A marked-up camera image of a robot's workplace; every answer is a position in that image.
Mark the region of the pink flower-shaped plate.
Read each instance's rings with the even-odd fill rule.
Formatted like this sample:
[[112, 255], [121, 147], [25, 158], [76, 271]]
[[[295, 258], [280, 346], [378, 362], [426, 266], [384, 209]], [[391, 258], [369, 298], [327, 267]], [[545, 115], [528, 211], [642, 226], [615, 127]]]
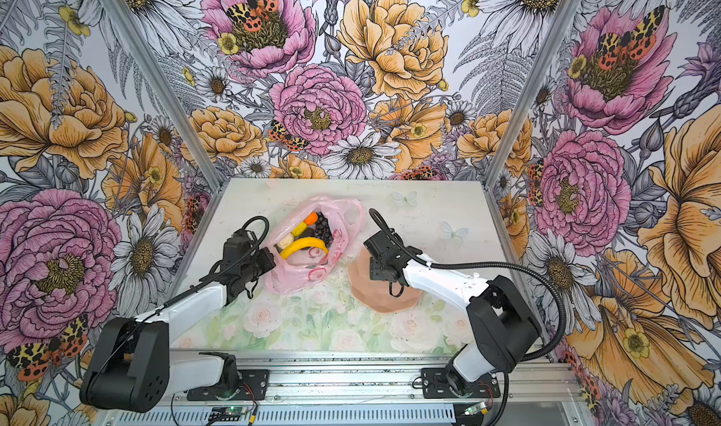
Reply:
[[399, 298], [393, 297], [387, 281], [373, 281], [370, 278], [370, 259], [370, 253], [362, 249], [358, 258], [348, 266], [353, 296], [378, 313], [397, 313], [415, 307], [422, 297], [422, 291], [404, 287]]

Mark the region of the beige fake garlic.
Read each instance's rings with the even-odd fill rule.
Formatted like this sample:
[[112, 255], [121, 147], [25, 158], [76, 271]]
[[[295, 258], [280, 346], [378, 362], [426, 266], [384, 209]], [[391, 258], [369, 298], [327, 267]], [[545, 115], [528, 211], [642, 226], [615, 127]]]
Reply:
[[276, 243], [276, 247], [277, 247], [280, 251], [283, 251], [284, 249], [286, 249], [287, 247], [289, 247], [289, 246], [295, 241], [295, 239], [296, 239], [296, 238], [295, 238], [291, 233], [288, 233], [288, 234], [284, 235], [284, 236]]

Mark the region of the yellow fake lemon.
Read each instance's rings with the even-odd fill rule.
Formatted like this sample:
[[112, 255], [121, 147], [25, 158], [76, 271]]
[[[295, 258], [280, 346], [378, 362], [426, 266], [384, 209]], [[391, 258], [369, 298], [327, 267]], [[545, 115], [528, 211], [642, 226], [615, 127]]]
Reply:
[[298, 236], [301, 236], [303, 234], [303, 232], [307, 229], [308, 229], [307, 223], [300, 223], [291, 231], [291, 234], [292, 234], [292, 236], [297, 238]]

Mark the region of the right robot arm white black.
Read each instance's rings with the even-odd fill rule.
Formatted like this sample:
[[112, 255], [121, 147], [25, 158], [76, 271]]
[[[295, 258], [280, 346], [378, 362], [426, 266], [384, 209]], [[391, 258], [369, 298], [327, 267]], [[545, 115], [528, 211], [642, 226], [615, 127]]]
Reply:
[[542, 328], [511, 279], [439, 264], [421, 250], [404, 246], [396, 234], [377, 232], [364, 247], [370, 253], [372, 280], [426, 292], [468, 321], [472, 342], [454, 355], [440, 378], [454, 395], [468, 396], [482, 377], [510, 373], [531, 355]]

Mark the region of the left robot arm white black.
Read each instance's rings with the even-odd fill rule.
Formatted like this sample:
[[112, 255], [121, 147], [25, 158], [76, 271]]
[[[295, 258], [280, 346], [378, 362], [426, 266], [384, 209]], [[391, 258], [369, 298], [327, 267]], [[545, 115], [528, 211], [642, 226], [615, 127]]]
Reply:
[[222, 259], [198, 285], [150, 312], [118, 317], [103, 327], [80, 388], [82, 403], [146, 413], [163, 397], [180, 392], [235, 394], [240, 374], [234, 356], [212, 351], [185, 355], [171, 346], [274, 269], [263, 239], [250, 230], [234, 232], [223, 245]]

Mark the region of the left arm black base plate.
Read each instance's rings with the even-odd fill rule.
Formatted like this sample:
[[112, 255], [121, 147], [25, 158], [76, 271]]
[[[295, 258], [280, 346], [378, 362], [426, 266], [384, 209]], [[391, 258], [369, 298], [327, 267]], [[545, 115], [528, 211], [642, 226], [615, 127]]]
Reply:
[[268, 370], [238, 370], [237, 375], [219, 383], [189, 390], [186, 398], [191, 402], [211, 401], [264, 401], [268, 389]]

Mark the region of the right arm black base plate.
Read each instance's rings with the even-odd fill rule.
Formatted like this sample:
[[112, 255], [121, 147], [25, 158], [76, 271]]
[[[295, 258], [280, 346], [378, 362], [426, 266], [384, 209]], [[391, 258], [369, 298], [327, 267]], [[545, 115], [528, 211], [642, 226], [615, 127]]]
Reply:
[[487, 373], [469, 382], [447, 368], [422, 368], [420, 390], [425, 399], [497, 399], [501, 388], [493, 375]]

